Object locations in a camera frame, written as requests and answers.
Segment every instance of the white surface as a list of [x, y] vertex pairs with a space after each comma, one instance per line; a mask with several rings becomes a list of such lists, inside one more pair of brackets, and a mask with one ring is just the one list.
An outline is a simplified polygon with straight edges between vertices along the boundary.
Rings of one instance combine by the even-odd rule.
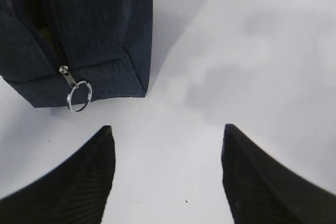
[[103, 223], [233, 223], [221, 184], [225, 123], [336, 193], [334, 2], [155, 0], [148, 96], [80, 115], [33, 109], [1, 81], [0, 196], [106, 124], [117, 170]]

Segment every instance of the silver split ring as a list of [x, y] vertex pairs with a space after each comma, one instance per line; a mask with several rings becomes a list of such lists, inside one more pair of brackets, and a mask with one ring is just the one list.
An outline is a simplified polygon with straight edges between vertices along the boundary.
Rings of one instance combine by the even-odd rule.
[[[72, 95], [74, 94], [75, 90], [78, 89], [78, 86], [80, 86], [81, 84], [85, 84], [86, 87], [88, 88], [88, 91], [89, 91], [88, 98], [87, 98], [84, 106], [81, 109], [74, 110], [73, 107], [72, 107], [72, 103], [71, 103], [71, 101], [72, 101]], [[80, 82], [77, 83], [77, 85], [75, 85], [75, 86], [72, 87], [71, 92], [68, 94], [68, 97], [67, 97], [67, 106], [68, 106], [68, 109], [72, 113], [81, 112], [81, 111], [83, 111], [89, 105], [89, 103], [91, 102], [91, 99], [92, 99], [92, 86], [91, 86], [91, 84], [89, 82], [87, 82], [87, 81], [80, 81]]]

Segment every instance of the zipper pull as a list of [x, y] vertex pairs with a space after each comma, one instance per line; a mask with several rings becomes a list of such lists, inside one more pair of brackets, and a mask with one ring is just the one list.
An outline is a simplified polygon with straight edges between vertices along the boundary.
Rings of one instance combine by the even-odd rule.
[[76, 81], [74, 80], [72, 75], [70, 74], [68, 66], [61, 66], [59, 68], [59, 72], [64, 76], [64, 78], [67, 80], [67, 82], [69, 83], [69, 85], [72, 89], [74, 87], [76, 87], [76, 89], [79, 88], [78, 84], [76, 83]]

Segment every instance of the dark fabric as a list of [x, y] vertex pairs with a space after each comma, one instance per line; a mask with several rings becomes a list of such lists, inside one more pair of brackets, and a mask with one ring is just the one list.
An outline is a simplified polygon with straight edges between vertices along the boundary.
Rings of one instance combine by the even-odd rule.
[[52, 172], [0, 200], [5, 224], [100, 224], [116, 159], [110, 126]]
[[153, 0], [0, 0], [0, 75], [34, 107], [66, 105], [60, 94], [69, 86], [60, 80], [61, 65], [78, 75], [76, 81], [92, 81], [94, 100], [144, 97], [152, 20]]
[[226, 125], [223, 185], [236, 224], [333, 224], [336, 197], [291, 172]]

